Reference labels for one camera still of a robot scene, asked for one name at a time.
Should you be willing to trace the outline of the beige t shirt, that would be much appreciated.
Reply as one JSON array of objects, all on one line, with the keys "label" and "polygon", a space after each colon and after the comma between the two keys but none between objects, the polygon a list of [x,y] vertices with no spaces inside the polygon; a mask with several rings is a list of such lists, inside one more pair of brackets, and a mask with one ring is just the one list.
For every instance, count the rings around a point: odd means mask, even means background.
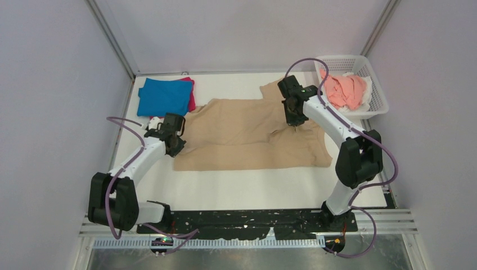
[{"label": "beige t shirt", "polygon": [[261,86],[261,99],[212,99],[186,116],[184,149],[175,171],[327,168],[332,157],[325,132],[307,120],[286,123],[282,95],[274,81]]}]

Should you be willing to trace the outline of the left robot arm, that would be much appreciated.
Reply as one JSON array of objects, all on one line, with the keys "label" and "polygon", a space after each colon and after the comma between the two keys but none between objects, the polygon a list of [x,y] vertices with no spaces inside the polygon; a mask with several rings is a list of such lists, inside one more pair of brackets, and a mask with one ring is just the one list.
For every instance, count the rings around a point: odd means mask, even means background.
[{"label": "left robot arm", "polygon": [[151,200],[140,202],[136,188],[161,158],[174,158],[184,149],[185,117],[167,113],[164,118],[152,118],[146,124],[114,116],[107,120],[134,135],[139,146],[107,173],[97,172],[92,177],[88,220],[108,226],[115,236],[146,223],[160,233],[168,232],[173,224],[170,206]]}]

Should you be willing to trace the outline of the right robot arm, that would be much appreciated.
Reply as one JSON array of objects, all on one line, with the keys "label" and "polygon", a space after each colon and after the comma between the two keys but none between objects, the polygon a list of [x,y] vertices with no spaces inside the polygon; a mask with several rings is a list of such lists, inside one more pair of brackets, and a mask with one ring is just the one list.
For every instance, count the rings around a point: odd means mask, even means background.
[{"label": "right robot arm", "polygon": [[297,127],[312,120],[339,148],[335,164],[338,182],[322,204],[318,220],[329,231],[341,229],[350,219],[351,204],[359,189],[383,169],[381,136],[375,130],[366,132],[356,127],[325,101],[315,85],[303,87],[293,75],[281,79],[277,85],[283,96],[287,124]]}]

